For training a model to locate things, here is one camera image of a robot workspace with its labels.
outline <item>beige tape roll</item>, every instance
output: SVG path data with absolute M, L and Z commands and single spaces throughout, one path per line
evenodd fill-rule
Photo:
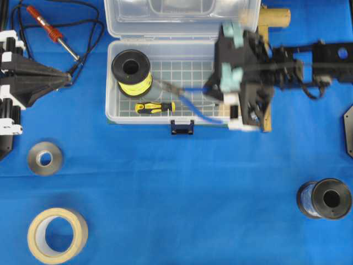
M 55 218 L 67 220 L 73 231 L 70 247 L 64 252 L 51 249 L 45 240 L 48 224 Z M 78 255 L 88 238 L 88 227 L 82 215 L 69 209 L 51 208 L 40 213 L 28 229 L 27 242 L 32 255 L 45 264 L 61 264 Z

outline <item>black cable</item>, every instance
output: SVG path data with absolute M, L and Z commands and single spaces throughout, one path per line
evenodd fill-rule
M 73 27 L 73 26 L 77 26 L 77 25 L 81 25 L 81 24 L 85 24 L 85 23 L 92 23 L 92 28 L 89 34 L 89 39 L 88 39 L 88 45 L 87 45 L 87 49 L 85 51 L 85 53 L 80 57 L 80 59 L 68 70 L 68 73 L 70 73 L 70 75 L 73 77 L 72 81 L 69 85 L 67 86 L 72 86 L 76 80 L 78 79 L 79 75 L 82 72 L 83 66 L 87 61 L 88 55 L 92 52 L 92 50 L 98 45 L 98 42 L 100 41 L 101 37 L 103 36 L 104 33 L 104 24 L 99 20 L 99 10 L 97 7 L 95 7 L 94 5 L 84 2 L 84 1 L 79 1 L 79 0 L 46 0 L 48 2 L 57 2 L 57 3 L 67 3 L 67 4 L 78 4 L 78 5 L 82 5 L 82 6 L 86 6 L 89 7 L 93 10 L 95 10 L 96 12 L 96 17 L 95 19 L 82 19 L 76 22 L 71 22 L 71 23 L 63 23 L 63 24 L 55 24 L 52 25 L 54 28 L 61 28 L 61 27 Z M 31 29 L 31 28 L 40 28 L 41 26 L 39 25 L 23 25 L 22 22 L 22 16 L 21 16 L 21 7 L 27 7 L 28 5 L 23 4 L 22 3 L 23 0 L 19 1 L 19 4 L 17 6 L 15 6 L 11 12 L 11 28 L 14 29 L 14 14 L 17 11 L 18 12 L 18 24 L 20 27 L 19 30 L 19 36 L 20 38 L 23 40 L 24 45 L 27 49 L 27 54 L 28 54 L 28 58 L 33 60 L 33 56 L 31 54 L 31 51 L 29 49 L 29 45 L 28 45 L 28 41 L 25 35 L 25 31 L 27 29 Z M 101 30 L 99 32 L 99 35 L 97 37 L 97 39 L 95 40 L 95 42 L 93 42 L 93 36 L 95 33 L 95 29 L 97 27 L 97 25 L 100 25 Z
M 8 10 L 9 10 L 9 0 L 2 0 L 1 6 L 0 6 L 0 11 L 1 11 L 0 31 L 5 30 L 6 28 Z

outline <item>blue fabric surface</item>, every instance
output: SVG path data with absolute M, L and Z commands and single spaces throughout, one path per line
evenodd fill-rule
M 52 23 L 94 14 L 25 2 Z M 103 0 L 91 2 L 105 21 Z M 265 4 L 292 12 L 290 27 L 271 30 L 273 46 L 353 40 L 348 1 Z M 24 20 L 32 22 L 27 15 Z M 81 29 L 88 38 L 89 26 Z M 81 54 L 86 35 L 63 32 Z M 70 55 L 43 30 L 29 30 L 28 38 L 39 62 L 70 67 Z M 197 127 L 194 136 L 176 137 L 168 126 L 109 125 L 104 104 L 112 41 L 106 31 L 73 88 L 23 112 L 24 133 L 0 163 L 2 264 L 40 264 L 26 233 L 50 207 L 75 209 L 88 223 L 87 245 L 71 265 L 352 264 L 352 214 L 339 221 L 307 219 L 297 209 L 296 192 L 306 181 L 328 177 L 353 188 L 342 118 L 353 104 L 353 86 L 335 83 L 317 102 L 301 91 L 277 90 L 268 134 Z M 34 176 L 26 162 L 29 149 L 43 140 L 65 156 L 52 177 Z

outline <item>black spool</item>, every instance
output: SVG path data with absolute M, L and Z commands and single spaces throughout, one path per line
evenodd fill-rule
M 297 204 L 306 217 L 337 220 L 349 213 L 352 196 L 342 181 L 327 178 L 302 185 L 297 192 Z
M 144 53 L 138 50 L 122 51 L 114 58 L 111 70 L 120 92 L 125 96 L 139 98 L 151 90 L 151 63 Z

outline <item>pliers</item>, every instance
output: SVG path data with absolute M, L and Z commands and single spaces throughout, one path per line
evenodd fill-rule
M 189 93 L 195 93 L 195 92 L 205 92 L 207 91 L 206 88 L 182 88 L 175 86 L 169 82 L 154 79 L 153 80 L 155 83 L 157 83 L 161 90 L 175 94 L 179 97 L 179 100 L 189 109 L 194 112 L 197 116 L 199 116 L 201 119 L 208 121 L 209 123 L 215 123 L 215 124 L 223 124 L 222 120 L 218 119 L 212 119 L 210 117 L 205 116 L 186 96 L 184 96 L 185 92 Z

